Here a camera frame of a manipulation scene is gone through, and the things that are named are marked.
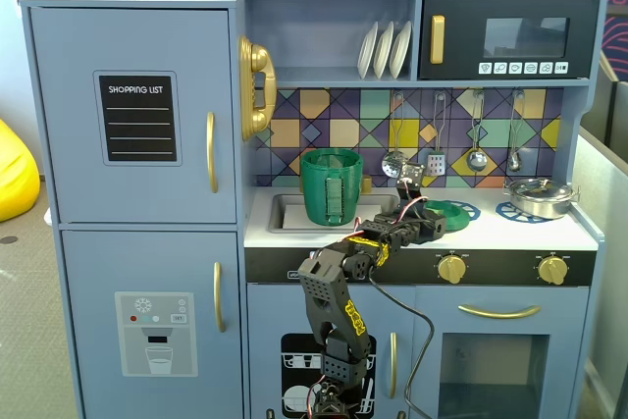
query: silver pot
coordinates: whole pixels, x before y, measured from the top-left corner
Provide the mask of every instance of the silver pot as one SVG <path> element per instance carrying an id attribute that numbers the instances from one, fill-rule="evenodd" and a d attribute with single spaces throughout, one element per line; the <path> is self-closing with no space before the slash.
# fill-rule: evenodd
<path id="1" fill-rule="evenodd" d="M 548 179 L 523 179 L 511 183 L 504 189 L 515 208 L 540 218 L 555 220 L 569 211 L 572 201 L 580 200 L 577 192 L 569 185 Z"/>

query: oven handle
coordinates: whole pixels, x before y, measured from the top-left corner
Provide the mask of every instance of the oven handle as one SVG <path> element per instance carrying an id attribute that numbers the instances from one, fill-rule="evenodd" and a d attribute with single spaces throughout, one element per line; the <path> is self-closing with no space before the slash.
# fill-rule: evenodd
<path id="1" fill-rule="evenodd" d="M 515 311 L 514 313 L 496 313 L 495 311 L 487 311 L 486 309 L 471 306 L 470 304 L 461 304 L 458 306 L 460 311 L 473 314 L 474 316 L 481 316 L 483 318 L 492 319 L 522 319 L 534 316 L 541 311 L 541 306 L 530 306 L 529 308 L 522 309 L 521 311 Z"/>
<path id="2" fill-rule="evenodd" d="M 223 270 L 220 262 L 214 264 L 214 315 L 216 316 L 216 327 L 218 331 L 223 333 L 227 327 L 223 321 L 223 303 L 220 297 L 220 279 Z"/>
<path id="3" fill-rule="evenodd" d="M 396 392 L 396 372 L 398 367 L 396 356 L 396 333 L 391 333 L 391 390 L 389 397 L 393 398 Z"/>

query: pot lid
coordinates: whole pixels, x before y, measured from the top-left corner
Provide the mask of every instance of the pot lid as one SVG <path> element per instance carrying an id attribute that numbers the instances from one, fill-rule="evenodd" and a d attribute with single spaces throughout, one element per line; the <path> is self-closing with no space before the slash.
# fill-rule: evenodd
<path id="1" fill-rule="evenodd" d="M 510 191 L 516 196 L 538 201 L 566 201 L 574 195 L 570 186 L 548 179 L 515 181 L 510 184 Z"/>

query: robotic arm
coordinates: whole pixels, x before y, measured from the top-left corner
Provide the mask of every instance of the robotic arm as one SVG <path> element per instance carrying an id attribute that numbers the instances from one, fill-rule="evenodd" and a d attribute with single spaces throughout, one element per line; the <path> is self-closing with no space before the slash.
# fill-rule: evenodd
<path id="1" fill-rule="evenodd" d="M 401 203 L 394 211 L 361 223 L 352 235 L 319 249 L 298 269 L 307 318 L 322 347 L 321 389 L 312 407 L 312 389 L 307 398 L 310 419 L 349 419 L 362 396 L 371 343 L 347 279 L 370 279 L 402 247 L 445 233 L 445 217 L 424 208 L 424 172 L 424 166 L 406 163 L 397 180 Z"/>

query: play kitchen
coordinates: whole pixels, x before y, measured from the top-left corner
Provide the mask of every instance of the play kitchen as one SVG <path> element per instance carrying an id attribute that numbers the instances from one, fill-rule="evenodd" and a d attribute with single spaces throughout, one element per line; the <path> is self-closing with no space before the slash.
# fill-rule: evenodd
<path id="1" fill-rule="evenodd" d="M 24 0 L 79 415 L 573 419 L 605 4 Z"/>

